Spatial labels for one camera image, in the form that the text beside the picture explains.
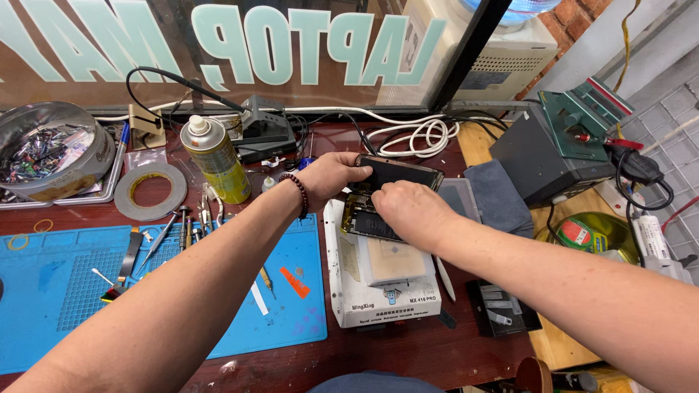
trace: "water bottle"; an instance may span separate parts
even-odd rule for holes
[[[480,0],[459,0],[462,6],[474,13]],[[516,26],[525,21],[554,9],[561,0],[512,0],[510,7],[500,20],[503,26]]]

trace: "wooden desk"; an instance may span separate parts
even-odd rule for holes
[[[315,127],[315,130],[313,155],[328,151],[362,150],[356,130],[347,124],[324,124]],[[174,141],[175,137],[169,132],[168,139]],[[172,143],[168,146],[169,149],[173,147]],[[457,143],[450,143],[444,152],[427,159],[424,165],[442,169],[447,177],[453,178],[466,169]],[[261,181],[261,176],[257,176],[253,195],[259,193]],[[164,198],[167,185],[164,188],[157,186],[143,190],[144,195],[139,196],[137,201],[158,196]],[[195,206],[199,199],[199,190],[190,188],[185,203]],[[237,213],[245,204],[226,205],[226,212]],[[4,211],[0,214],[3,218],[0,235],[32,232],[34,224],[44,218],[54,221],[54,231],[141,224],[118,213],[113,202]],[[442,307],[456,320],[455,330],[446,328],[437,317],[406,320],[373,331],[341,329],[333,317],[327,292],[327,258],[321,224],[319,232],[328,338],[316,343],[207,360],[182,392],[305,392],[329,378],[372,369],[420,378],[443,389],[451,389],[514,377],[520,361],[534,355],[525,334],[500,338],[478,335],[464,285],[474,276],[449,264],[446,267],[458,303],[452,303],[443,288],[440,291]],[[0,390],[19,375],[0,376]]]
[[[496,136],[500,136],[503,133],[496,127],[487,127]],[[493,144],[493,139],[478,124],[467,123],[462,125],[458,138],[463,158],[468,166],[482,164],[492,159],[488,148]],[[546,228],[549,209],[531,210],[531,215],[534,219],[535,236],[539,231]],[[590,189],[575,198],[556,205],[552,222],[558,222],[569,215],[584,211],[600,211],[615,215],[612,208],[604,202],[597,192]],[[541,319],[543,329],[530,332],[529,337],[536,356],[546,362],[551,370],[564,369],[600,360],[597,355],[580,345],[569,335],[563,333],[541,314],[539,314],[539,318]]]

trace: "microfiber cloth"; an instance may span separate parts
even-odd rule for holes
[[[510,177],[497,159],[466,169],[483,224],[509,234],[532,238],[534,221]]]

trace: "brick wall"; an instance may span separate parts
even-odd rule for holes
[[[559,43],[561,51],[514,99],[523,99],[611,2],[612,0],[563,0],[553,10],[539,15],[539,19]]]

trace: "yellow spray can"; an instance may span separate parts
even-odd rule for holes
[[[250,196],[250,182],[219,120],[191,116],[180,132],[180,140],[223,202],[241,203]]]

